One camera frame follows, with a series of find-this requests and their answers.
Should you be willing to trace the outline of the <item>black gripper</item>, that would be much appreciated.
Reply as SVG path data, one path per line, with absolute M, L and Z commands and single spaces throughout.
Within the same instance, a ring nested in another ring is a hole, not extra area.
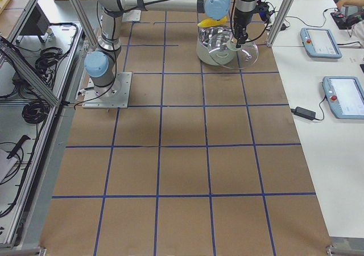
M 237 40 L 236 46 L 245 44 L 247 40 L 246 29 L 251 22 L 252 12 L 243 12 L 241 10 L 234 10 L 233 16 L 233 34 Z

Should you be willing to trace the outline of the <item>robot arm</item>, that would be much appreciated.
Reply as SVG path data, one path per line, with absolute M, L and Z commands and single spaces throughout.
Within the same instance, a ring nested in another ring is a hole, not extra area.
M 259 0 L 98 0 L 102 52 L 125 43 L 131 106 L 243 105 Z

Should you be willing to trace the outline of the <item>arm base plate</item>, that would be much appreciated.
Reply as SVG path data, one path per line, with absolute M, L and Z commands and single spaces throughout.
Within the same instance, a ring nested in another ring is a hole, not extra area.
M 140 10 L 131 10 L 123 13 L 122 22 L 139 22 L 141 18 Z
M 110 90 L 108 87 L 94 88 L 93 81 L 89 78 L 88 87 L 93 89 L 85 92 L 82 107 L 85 109 L 128 108 L 132 76 L 132 72 L 118 72 Z

